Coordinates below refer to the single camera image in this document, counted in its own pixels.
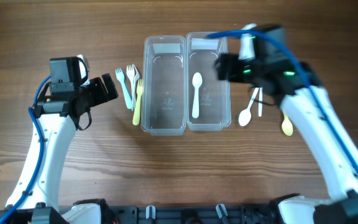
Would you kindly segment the white spoon diagonal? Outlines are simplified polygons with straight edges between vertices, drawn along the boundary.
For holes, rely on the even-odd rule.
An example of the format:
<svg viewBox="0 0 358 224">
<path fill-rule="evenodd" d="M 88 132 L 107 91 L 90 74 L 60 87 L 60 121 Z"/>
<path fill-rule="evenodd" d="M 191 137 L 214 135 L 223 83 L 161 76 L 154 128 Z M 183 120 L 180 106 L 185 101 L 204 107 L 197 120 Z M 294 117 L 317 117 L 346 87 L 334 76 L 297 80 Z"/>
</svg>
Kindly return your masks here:
<svg viewBox="0 0 358 224">
<path fill-rule="evenodd" d="M 202 85 L 203 79 L 202 76 L 200 74 L 200 72 L 196 72 L 193 75 L 193 79 L 192 79 L 192 85 L 195 89 L 194 92 L 194 97 L 193 97 L 193 107 L 192 107 L 192 117 L 193 118 L 198 118 L 199 117 L 199 113 L 200 113 L 200 109 L 199 109 L 199 89 L 200 86 Z"/>
</svg>

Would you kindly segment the yellow plastic spoon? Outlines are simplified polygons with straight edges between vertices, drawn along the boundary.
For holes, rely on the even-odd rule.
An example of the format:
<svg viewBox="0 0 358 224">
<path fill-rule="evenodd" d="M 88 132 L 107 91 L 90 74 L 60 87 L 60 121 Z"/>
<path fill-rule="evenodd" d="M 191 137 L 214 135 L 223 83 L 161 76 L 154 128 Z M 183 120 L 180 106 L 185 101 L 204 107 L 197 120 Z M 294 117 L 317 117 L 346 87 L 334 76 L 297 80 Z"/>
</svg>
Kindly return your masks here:
<svg viewBox="0 0 358 224">
<path fill-rule="evenodd" d="M 281 127 L 285 135 L 291 136 L 293 134 L 293 125 L 286 113 L 283 113 L 283 121 Z"/>
</svg>

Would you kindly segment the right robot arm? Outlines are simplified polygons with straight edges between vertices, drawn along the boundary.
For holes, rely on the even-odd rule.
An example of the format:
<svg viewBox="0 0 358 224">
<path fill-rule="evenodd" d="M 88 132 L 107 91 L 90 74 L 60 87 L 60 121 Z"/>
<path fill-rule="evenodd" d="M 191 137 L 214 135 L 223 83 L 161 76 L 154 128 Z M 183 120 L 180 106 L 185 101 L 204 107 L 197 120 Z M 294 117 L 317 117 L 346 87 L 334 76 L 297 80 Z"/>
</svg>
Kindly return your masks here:
<svg viewBox="0 0 358 224">
<path fill-rule="evenodd" d="M 220 80 L 262 88 L 302 135 L 329 197 L 286 195 L 270 203 L 273 223 L 358 223 L 358 149 L 338 118 L 319 76 L 285 45 L 282 26 L 247 26 L 211 34 L 241 41 L 238 54 L 214 63 Z"/>
</svg>

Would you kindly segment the white spoon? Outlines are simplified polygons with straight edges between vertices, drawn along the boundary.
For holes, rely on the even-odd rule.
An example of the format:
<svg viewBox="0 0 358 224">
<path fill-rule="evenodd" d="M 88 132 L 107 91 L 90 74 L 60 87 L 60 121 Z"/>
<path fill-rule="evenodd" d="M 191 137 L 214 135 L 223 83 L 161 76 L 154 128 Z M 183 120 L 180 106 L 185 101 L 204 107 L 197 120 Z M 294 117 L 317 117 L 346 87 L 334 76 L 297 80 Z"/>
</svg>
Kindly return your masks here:
<svg viewBox="0 0 358 224">
<path fill-rule="evenodd" d="M 262 116 L 262 109 L 263 109 L 263 88 L 260 87 L 259 88 L 259 99 L 258 99 L 258 116 L 261 117 Z"/>
</svg>

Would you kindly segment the white plastic fork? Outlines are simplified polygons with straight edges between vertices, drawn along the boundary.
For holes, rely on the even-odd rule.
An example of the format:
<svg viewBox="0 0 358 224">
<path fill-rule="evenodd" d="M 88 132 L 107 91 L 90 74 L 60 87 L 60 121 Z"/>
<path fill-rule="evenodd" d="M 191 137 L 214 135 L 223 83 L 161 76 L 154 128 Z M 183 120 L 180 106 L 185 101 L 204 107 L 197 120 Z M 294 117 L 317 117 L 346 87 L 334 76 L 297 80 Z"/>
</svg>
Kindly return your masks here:
<svg viewBox="0 0 358 224">
<path fill-rule="evenodd" d="M 134 83 L 135 69 L 134 69 L 134 65 L 128 65 L 126 67 L 126 74 L 127 74 L 127 77 L 129 78 L 129 81 L 131 84 L 132 110 L 134 110 L 134 103 L 135 103 L 135 83 Z"/>
</svg>

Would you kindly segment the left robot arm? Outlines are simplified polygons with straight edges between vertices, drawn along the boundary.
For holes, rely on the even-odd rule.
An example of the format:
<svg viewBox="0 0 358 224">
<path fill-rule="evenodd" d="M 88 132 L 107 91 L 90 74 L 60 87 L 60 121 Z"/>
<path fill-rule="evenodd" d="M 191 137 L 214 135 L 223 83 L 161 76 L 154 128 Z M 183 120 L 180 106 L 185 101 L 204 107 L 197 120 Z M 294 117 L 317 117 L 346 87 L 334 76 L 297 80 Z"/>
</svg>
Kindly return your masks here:
<svg viewBox="0 0 358 224">
<path fill-rule="evenodd" d="M 0 210 L 0 223 L 107 223 L 113 213 L 104 199 L 82 200 L 82 208 L 63 215 L 58 193 L 68 148 L 83 130 L 81 116 L 119 95 L 110 74 L 89 78 L 83 55 L 52 58 L 49 65 L 50 74 L 28 109 L 32 140 L 18 183 Z"/>
</svg>

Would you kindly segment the yellow plastic fork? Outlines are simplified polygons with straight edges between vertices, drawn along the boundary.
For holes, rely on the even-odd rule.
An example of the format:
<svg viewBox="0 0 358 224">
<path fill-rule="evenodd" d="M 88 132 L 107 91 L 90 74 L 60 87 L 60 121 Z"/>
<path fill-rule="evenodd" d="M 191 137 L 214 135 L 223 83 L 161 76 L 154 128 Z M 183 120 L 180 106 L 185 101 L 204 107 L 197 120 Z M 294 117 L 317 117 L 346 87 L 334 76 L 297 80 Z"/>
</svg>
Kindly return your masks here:
<svg viewBox="0 0 358 224">
<path fill-rule="evenodd" d="M 136 104 L 134 108 L 134 115 L 132 119 L 132 124 L 137 126 L 140 123 L 140 111 L 141 111 L 141 98 L 143 94 L 143 79 L 139 79 L 137 82 L 136 88 Z"/>
</svg>

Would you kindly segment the white spoon bowl down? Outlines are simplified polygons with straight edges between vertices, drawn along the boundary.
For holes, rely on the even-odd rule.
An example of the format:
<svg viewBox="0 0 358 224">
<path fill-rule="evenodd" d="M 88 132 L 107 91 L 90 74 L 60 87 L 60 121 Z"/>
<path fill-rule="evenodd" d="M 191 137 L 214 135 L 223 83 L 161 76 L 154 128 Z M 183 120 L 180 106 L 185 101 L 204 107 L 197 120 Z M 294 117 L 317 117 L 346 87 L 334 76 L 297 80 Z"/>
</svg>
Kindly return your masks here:
<svg viewBox="0 0 358 224">
<path fill-rule="evenodd" d="M 242 127 L 248 125 L 251 120 L 252 115 L 251 115 L 250 109 L 255 101 L 258 91 L 259 91 L 259 88 L 254 89 L 247 108 L 242 110 L 239 114 L 238 122 L 239 122 L 239 125 Z"/>
</svg>

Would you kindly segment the light blue plastic fork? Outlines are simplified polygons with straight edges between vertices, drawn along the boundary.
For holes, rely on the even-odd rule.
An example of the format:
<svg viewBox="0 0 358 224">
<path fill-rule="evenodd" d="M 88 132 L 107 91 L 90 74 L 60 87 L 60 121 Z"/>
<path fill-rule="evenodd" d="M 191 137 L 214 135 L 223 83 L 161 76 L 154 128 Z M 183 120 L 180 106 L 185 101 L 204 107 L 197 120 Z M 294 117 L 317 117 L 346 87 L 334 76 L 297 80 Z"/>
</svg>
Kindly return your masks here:
<svg viewBox="0 0 358 224">
<path fill-rule="evenodd" d="M 124 94 L 124 100 L 125 100 L 125 104 L 127 109 L 131 110 L 132 109 L 132 98 L 130 96 L 130 93 L 126 87 L 126 77 L 124 72 L 122 71 L 121 68 L 117 68 L 116 71 L 116 78 L 119 81 L 119 83 L 121 84 L 121 88 L 122 88 L 122 92 Z"/>
</svg>

